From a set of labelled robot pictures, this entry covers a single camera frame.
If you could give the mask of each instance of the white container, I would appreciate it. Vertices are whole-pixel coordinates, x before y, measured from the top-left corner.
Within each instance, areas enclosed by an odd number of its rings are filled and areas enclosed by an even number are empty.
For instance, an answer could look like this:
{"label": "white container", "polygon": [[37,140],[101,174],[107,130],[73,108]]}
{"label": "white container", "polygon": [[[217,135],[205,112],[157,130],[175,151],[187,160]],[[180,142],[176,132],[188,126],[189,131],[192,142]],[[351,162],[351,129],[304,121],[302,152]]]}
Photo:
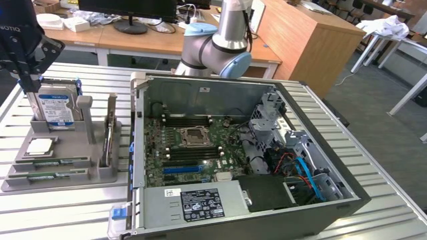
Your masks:
{"label": "white container", "polygon": [[383,0],[382,4],[386,6],[391,6],[394,4],[394,0]]}
{"label": "white container", "polygon": [[37,23],[43,29],[64,30],[64,23],[60,16],[51,13],[37,14]]}
{"label": "white container", "polygon": [[65,24],[65,27],[76,33],[84,30],[88,30],[91,28],[89,22],[79,16],[65,18],[63,22]]}

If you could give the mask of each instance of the gray carpet floor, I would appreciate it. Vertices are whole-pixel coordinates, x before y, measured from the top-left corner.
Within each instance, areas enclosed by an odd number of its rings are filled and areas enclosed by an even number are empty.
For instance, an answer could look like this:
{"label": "gray carpet floor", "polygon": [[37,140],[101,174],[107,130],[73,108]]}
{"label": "gray carpet floor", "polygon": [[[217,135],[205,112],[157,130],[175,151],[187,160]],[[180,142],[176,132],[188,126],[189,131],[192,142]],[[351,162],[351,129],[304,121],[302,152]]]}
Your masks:
{"label": "gray carpet floor", "polygon": [[[336,79],[350,75],[358,60],[355,53]],[[156,58],[111,55],[113,67],[169,70],[179,61],[167,64]],[[57,62],[97,65],[97,57],[89,52],[64,50]],[[0,71],[0,103],[15,86],[15,80]],[[372,154],[394,180],[402,186],[422,209],[427,209],[427,144],[419,137],[427,132],[427,108],[410,102],[396,116],[387,115],[408,88],[375,66],[363,67],[340,86],[334,86],[327,101],[350,121],[350,131]]]}

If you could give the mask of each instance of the blue pcie slot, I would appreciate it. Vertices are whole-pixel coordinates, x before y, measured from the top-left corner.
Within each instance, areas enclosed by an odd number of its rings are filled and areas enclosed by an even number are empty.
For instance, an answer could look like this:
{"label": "blue pcie slot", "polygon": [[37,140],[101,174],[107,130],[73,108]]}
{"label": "blue pcie slot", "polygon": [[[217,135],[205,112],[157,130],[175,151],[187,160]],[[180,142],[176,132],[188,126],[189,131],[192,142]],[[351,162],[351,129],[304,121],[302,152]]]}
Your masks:
{"label": "blue pcie slot", "polygon": [[165,168],[163,168],[164,174],[201,173],[201,171],[203,171],[203,166],[165,167]]}

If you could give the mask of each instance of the green circuit board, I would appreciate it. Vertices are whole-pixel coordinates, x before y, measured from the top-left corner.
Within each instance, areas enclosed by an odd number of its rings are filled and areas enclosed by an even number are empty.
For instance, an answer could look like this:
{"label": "green circuit board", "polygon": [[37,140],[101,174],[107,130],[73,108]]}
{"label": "green circuit board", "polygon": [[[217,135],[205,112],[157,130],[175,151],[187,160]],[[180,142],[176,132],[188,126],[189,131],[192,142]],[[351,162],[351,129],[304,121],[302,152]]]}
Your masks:
{"label": "green circuit board", "polygon": [[[223,156],[220,158],[197,160],[197,165],[203,167],[200,173],[164,174],[163,163],[171,161],[167,158],[167,148],[184,148],[181,131],[191,129],[191,127],[165,127],[161,124],[161,119],[144,119],[147,187],[209,183],[215,181],[215,174],[217,172],[231,172],[233,177],[245,174],[248,165],[243,164],[245,153],[241,144],[239,144],[239,131],[232,135],[229,134],[237,124],[232,124],[229,127],[224,127],[223,124],[224,117],[213,117],[211,125],[204,128],[209,146],[220,146]],[[165,176],[173,176],[173,179],[164,180]]]}

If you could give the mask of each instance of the power supply label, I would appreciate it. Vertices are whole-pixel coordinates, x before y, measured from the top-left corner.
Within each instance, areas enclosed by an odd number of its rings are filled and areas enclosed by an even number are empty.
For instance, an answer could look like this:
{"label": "power supply label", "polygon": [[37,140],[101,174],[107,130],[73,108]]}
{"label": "power supply label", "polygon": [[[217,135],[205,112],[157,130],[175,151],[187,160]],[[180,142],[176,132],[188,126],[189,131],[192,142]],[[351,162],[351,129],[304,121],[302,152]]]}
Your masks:
{"label": "power supply label", "polygon": [[217,188],[181,191],[180,201],[185,222],[225,217]]}
{"label": "power supply label", "polygon": [[75,123],[73,112],[67,107],[67,95],[39,95],[45,121],[53,126],[69,126]]}

